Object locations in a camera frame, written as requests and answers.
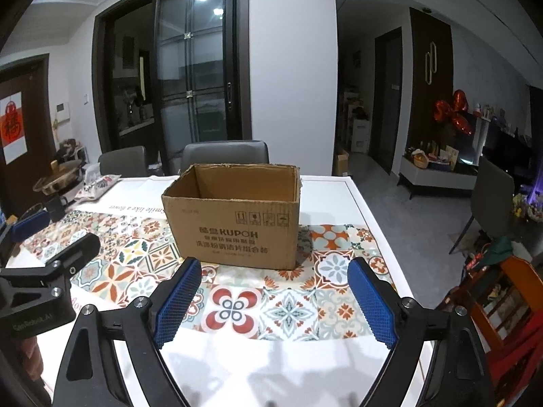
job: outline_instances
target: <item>red fu character poster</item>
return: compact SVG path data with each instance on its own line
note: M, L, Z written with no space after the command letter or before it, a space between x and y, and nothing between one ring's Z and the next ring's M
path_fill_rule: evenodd
M0 100L0 136L7 164L26 153L21 92Z

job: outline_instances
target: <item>red heart balloon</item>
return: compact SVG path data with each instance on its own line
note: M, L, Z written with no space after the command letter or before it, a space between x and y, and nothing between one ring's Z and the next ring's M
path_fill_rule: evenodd
M451 122L462 133L467 135L473 134L473 129L471 128L470 123L460 113L454 113L454 115L452 115Z
M436 101L434 104L434 119L436 122L443 122L452 113L451 106L443 99Z
M462 90L457 90L452 95L453 99L453 110L455 112L467 112L468 111L468 100L466 99L466 94Z

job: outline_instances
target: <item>sliding door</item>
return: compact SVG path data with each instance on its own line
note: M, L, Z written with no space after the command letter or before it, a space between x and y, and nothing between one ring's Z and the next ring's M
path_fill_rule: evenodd
M241 139L235 0L155 0L155 114L176 174L191 142Z

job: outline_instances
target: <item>tile pattern tablecloth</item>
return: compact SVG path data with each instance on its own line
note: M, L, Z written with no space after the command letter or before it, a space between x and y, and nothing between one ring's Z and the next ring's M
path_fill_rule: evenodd
M100 253L72 281L121 307L150 295L183 262L166 220L77 210L24 246L46 262L87 232L100 237ZM208 333L228 329L259 340L371 335L347 284L348 263L359 256L392 283L368 228L353 225L300 227L292 271L202 262L202 285L181 327Z

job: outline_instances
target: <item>door handle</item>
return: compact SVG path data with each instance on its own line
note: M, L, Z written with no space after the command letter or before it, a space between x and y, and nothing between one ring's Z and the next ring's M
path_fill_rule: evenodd
M228 110L232 110L232 83L226 84L226 101L228 102Z
M430 52L426 52L424 55L424 80L426 84L432 85L432 57Z
M438 71L438 47L433 41L430 43L430 69L432 73Z

